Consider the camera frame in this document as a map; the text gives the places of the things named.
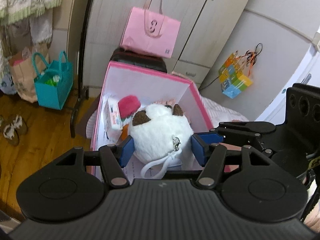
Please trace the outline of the person's right hand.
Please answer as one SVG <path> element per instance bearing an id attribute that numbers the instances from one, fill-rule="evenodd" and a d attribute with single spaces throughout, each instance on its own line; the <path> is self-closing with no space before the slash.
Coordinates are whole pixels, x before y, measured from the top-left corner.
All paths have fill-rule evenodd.
<path id="1" fill-rule="evenodd" d="M 313 210 L 307 215 L 304 224 L 316 233 L 320 232 L 320 207 L 319 202 Z"/>

